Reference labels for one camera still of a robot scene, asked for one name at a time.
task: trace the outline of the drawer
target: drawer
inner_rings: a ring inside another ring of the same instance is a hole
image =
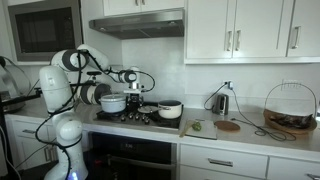
[[[311,180],[307,174],[320,179],[320,162],[301,161],[271,157],[269,162],[268,179]]]
[[[17,136],[27,137],[27,138],[36,138],[36,130],[40,124],[26,123],[21,121],[15,121],[14,131]],[[42,126],[38,132],[38,136],[44,140],[48,139],[47,127]]]
[[[181,145],[182,165],[265,178],[268,156],[207,147]]]
[[[217,171],[199,169],[189,166],[180,166],[180,179],[181,180],[255,180],[255,178],[249,178],[244,176],[238,176],[234,174],[227,174]]]

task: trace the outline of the kitchen counter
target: kitchen counter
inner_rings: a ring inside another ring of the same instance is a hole
[[[99,105],[85,105],[80,103],[76,109],[79,117],[83,120],[85,131],[96,131],[124,135],[159,141],[168,141],[184,144],[195,144],[200,146],[215,147],[220,149],[233,149],[237,151],[268,154],[271,156],[294,157],[296,159],[320,161],[320,126],[308,134],[296,135],[295,141],[276,141],[269,135],[258,136],[255,134],[257,128],[239,121],[233,121],[240,126],[238,132],[225,132],[217,130],[217,140],[208,140],[184,136],[179,138],[179,133],[184,129],[187,120],[203,119],[210,121],[230,120],[236,118],[244,120],[239,112],[229,112],[227,116],[219,116],[211,111],[203,109],[184,108],[179,130],[157,128],[150,126],[133,126],[116,124],[96,119],[96,113],[101,111]],[[261,113],[243,113],[250,121],[258,126],[264,126],[264,117]],[[41,121],[46,118],[47,111],[43,99],[27,102],[27,105],[11,117],[23,118],[34,117],[31,121]]]

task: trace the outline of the gas stove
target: gas stove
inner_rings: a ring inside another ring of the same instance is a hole
[[[181,116],[174,119],[165,119],[162,118],[158,112],[141,113],[137,109],[128,110],[127,108],[126,110],[117,113],[100,111],[97,113],[97,120],[136,126],[179,129]]]

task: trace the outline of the pot lid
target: pot lid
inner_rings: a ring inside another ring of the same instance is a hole
[[[126,99],[126,96],[122,94],[109,94],[109,95],[102,96],[100,101],[115,102],[115,101],[123,101],[125,99]]]

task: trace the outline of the white pot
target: white pot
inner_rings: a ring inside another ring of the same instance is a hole
[[[181,116],[182,104],[180,101],[166,100],[158,103],[159,115],[165,119],[174,119]]]
[[[109,94],[100,99],[101,107],[104,112],[116,113],[126,108],[126,96],[121,94]]]

